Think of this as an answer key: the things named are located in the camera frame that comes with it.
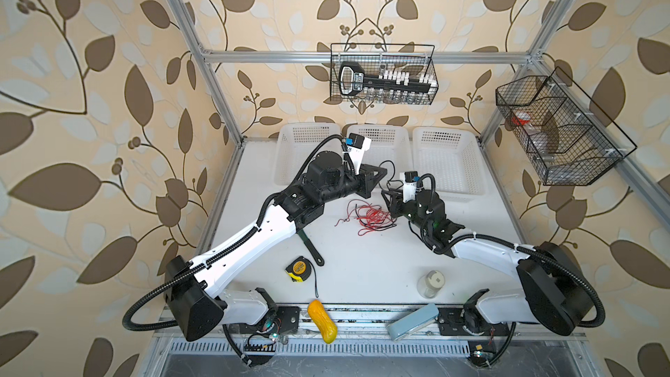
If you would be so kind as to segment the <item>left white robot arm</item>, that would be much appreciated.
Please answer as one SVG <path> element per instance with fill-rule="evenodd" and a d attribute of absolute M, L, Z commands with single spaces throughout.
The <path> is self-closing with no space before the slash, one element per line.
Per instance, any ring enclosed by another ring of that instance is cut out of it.
<path fill-rule="evenodd" d="M 360 134 L 326 137 L 305 159 L 292 182 L 263 201 L 254 222 L 190 261 L 182 257 L 170 261 L 165 283 L 131 305 L 122 326 L 131 332 L 177 326 L 188 341 L 210 333 L 222 324 L 226 314 L 243 308 L 224 292 L 244 268 L 321 217 L 328 202 L 349 195 L 372 195 L 387 170 L 362 162 L 371 145 L 371 140 Z M 134 314 L 160 296 L 164 296 L 174 318 L 148 324 L 134 322 Z"/>

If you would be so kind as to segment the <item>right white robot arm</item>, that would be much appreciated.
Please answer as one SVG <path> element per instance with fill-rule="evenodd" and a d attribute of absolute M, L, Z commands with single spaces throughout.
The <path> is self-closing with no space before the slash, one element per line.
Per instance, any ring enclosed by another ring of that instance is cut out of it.
<path fill-rule="evenodd" d="M 399 188 L 381 195 L 393 218 L 404 217 L 413 234 L 432 253 L 459 258 L 502 272 L 515 288 L 483 288 L 463 306 L 471 328 L 480 322 L 539 324 L 561 336 L 575 328 L 597 328 L 605 323 L 605 306 L 567 252 L 551 242 L 539 246 L 516 244 L 466 228 L 449 219 L 434 186 L 434 176 L 405 175 Z"/>

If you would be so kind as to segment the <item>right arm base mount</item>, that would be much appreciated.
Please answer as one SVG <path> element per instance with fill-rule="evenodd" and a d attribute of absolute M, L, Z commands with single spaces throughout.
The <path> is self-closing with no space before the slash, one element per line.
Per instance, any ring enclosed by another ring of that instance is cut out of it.
<path fill-rule="evenodd" d="M 511 346 L 516 333 L 516 322 L 493 324 L 476 309 L 478 302 L 489 289 L 482 289 L 471 296 L 464 305 L 439 307 L 436 322 L 441 336 L 485 336 L 486 346 L 469 343 L 468 362 L 474 368 L 493 368 Z"/>

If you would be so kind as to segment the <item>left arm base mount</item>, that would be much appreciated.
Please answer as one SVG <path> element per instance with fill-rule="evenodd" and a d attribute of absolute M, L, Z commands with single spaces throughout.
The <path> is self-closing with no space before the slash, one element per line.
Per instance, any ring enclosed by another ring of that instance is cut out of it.
<path fill-rule="evenodd" d="M 235 355 L 248 368 L 266 364 L 282 342 L 299 327 L 300 308 L 279 306 L 268 291 L 226 291 L 223 334 Z"/>

